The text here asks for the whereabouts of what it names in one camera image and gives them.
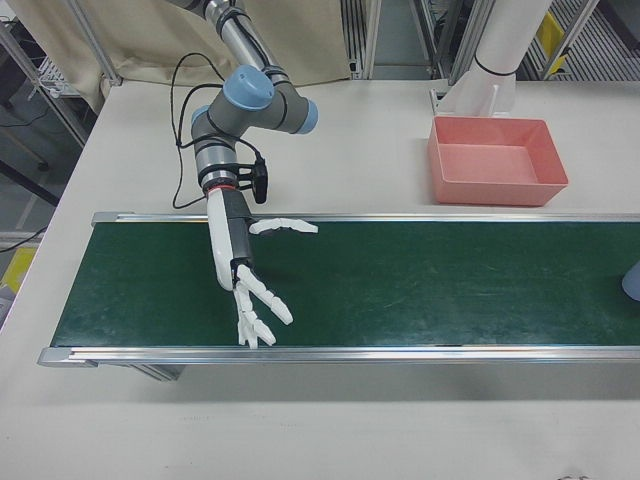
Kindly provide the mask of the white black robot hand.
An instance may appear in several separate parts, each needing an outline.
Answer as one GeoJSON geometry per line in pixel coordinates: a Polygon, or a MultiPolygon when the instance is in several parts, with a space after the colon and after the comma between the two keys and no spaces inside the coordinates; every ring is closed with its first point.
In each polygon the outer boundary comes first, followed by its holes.
{"type": "Polygon", "coordinates": [[[280,229],[316,234],[318,227],[301,219],[257,220],[243,194],[232,187],[208,192],[207,215],[217,280],[223,289],[233,293],[236,303],[238,343],[252,349],[259,342],[275,344],[276,337],[256,314],[251,298],[259,299],[286,325],[293,322],[293,316],[286,303],[253,272],[249,236],[280,229]]]}

